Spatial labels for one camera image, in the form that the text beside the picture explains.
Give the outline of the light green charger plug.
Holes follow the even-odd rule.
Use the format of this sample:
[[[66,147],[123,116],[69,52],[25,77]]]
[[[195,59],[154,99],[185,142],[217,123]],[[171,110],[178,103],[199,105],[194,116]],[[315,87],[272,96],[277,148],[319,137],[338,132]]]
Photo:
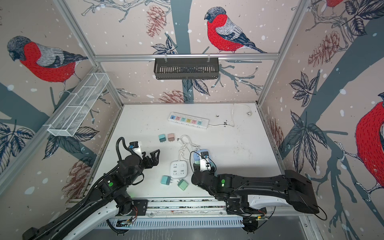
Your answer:
[[[178,181],[178,187],[182,190],[182,191],[185,191],[187,189],[187,187],[189,186],[189,183],[187,181],[185,181],[184,179],[180,179]]]

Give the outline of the white square socket cube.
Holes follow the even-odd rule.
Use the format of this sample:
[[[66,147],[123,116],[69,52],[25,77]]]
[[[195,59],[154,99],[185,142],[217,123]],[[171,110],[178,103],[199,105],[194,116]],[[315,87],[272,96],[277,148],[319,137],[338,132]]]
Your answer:
[[[170,176],[172,179],[184,179],[188,174],[186,161],[173,161],[170,164]]]

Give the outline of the blue square socket cube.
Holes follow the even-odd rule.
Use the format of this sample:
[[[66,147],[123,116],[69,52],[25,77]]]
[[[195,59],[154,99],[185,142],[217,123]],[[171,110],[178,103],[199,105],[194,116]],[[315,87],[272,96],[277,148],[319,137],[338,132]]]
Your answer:
[[[207,149],[198,150],[198,151],[192,153],[192,158],[194,160],[194,164],[199,165],[202,157],[208,157],[208,158],[210,157],[209,151]]]

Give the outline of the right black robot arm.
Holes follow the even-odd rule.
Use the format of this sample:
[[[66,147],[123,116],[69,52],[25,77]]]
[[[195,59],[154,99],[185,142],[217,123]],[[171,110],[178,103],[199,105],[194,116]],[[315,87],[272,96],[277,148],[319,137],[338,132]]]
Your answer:
[[[195,171],[191,181],[216,200],[225,202],[227,213],[232,215],[265,215],[265,208],[280,206],[292,206],[304,214],[320,212],[312,182],[292,170],[265,178]]]

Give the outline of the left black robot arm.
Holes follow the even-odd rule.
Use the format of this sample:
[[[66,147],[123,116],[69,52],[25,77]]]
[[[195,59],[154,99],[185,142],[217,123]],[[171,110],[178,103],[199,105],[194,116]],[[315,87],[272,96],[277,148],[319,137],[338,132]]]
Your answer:
[[[100,177],[79,203],[47,225],[39,229],[32,227],[26,230],[22,239],[62,240],[86,218],[111,202],[116,203],[118,214],[128,215],[133,212],[134,217],[137,217],[140,211],[127,193],[127,188],[134,185],[134,181],[139,176],[144,175],[145,169],[157,166],[159,156],[160,150],[151,152],[150,156],[142,153],[140,157],[133,153],[125,159],[122,159],[121,154],[118,154],[118,164]]]

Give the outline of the pink charger plug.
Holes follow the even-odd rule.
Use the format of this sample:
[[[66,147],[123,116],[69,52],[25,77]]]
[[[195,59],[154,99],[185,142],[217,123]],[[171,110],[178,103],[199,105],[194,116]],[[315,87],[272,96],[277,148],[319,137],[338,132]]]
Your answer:
[[[174,134],[168,134],[168,141],[173,142],[175,140],[175,135]]]

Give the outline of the teal charger front left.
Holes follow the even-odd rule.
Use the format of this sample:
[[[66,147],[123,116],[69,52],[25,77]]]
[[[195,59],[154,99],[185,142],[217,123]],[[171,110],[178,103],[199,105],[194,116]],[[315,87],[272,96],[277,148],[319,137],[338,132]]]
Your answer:
[[[172,182],[171,176],[162,176],[162,178],[161,178],[161,184],[162,185],[169,186],[171,182]]]

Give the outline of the teal charger near pink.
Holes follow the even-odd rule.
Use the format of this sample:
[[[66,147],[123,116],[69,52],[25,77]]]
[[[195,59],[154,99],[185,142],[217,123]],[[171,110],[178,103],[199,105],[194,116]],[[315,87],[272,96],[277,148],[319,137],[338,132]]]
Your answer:
[[[162,143],[162,142],[165,142],[167,140],[165,134],[161,134],[159,135],[159,141]]]

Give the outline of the long white power strip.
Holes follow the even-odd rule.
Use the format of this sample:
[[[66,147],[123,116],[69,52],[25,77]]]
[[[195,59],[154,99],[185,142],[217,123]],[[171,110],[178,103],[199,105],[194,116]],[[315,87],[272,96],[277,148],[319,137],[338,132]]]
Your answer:
[[[184,125],[193,128],[207,129],[209,120],[195,116],[185,115],[181,113],[171,112],[168,121],[178,125]]]

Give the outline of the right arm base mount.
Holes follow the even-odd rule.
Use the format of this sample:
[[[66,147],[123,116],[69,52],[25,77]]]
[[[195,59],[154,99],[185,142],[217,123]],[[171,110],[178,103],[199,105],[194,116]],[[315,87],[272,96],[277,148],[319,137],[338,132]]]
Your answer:
[[[249,203],[246,200],[241,198],[230,198],[225,200],[226,203],[226,212],[229,215],[237,215],[240,217],[251,217],[252,215],[262,215],[267,214],[266,208],[262,209],[253,209],[250,207]]]

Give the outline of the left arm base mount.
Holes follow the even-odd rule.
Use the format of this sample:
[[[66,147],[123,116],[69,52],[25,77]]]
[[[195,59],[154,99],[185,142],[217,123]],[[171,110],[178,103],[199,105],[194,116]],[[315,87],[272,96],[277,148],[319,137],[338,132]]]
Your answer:
[[[117,216],[145,216],[147,213],[149,200],[133,199],[119,206]]]

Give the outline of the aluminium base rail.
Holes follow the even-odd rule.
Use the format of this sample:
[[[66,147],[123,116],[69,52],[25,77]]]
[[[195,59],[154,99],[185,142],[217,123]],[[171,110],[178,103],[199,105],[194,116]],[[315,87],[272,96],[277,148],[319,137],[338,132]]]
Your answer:
[[[220,217],[227,204],[212,197],[148,198],[135,200],[139,216],[147,218]]]

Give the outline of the black wall basket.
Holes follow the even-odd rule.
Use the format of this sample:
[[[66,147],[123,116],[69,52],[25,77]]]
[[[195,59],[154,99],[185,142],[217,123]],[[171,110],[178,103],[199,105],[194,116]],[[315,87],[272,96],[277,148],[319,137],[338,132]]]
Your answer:
[[[157,80],[212,80],[219,72],[218,58],[163,58],[154,65]]]

